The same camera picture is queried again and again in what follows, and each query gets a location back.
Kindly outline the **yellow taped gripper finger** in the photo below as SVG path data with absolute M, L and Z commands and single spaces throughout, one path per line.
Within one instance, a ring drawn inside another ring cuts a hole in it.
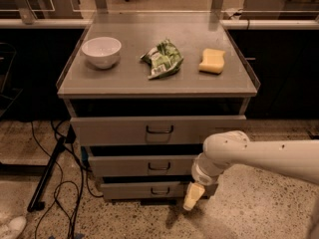
M 191 182 L 186 191 L 186 195 L 184 198 L 183 208 L 186 211 L 190 211 L 197 201 L 200 199 L 200 197 L 205 192 L 205 188 L 203 185 L 197 183 L 197 182 Z

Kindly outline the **white gripper wrist block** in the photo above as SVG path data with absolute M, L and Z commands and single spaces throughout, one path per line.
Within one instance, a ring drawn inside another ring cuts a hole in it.
M 215 164 L 211 159 L 201 153 L 193 161 L 191 175 L 193 180 L 203 186 L 214 184 L 218 176 L 226 169 L 224 165 Z

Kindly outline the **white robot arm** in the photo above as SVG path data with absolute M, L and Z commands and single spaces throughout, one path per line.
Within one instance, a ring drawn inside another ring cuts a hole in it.
M 193 161 L 183 208 L 190 211 L 206 186 L 234 164 L 262 168 L 315 184 L 319 183 L 319 141 L 251 141 L 240 130 L 210 135 Z

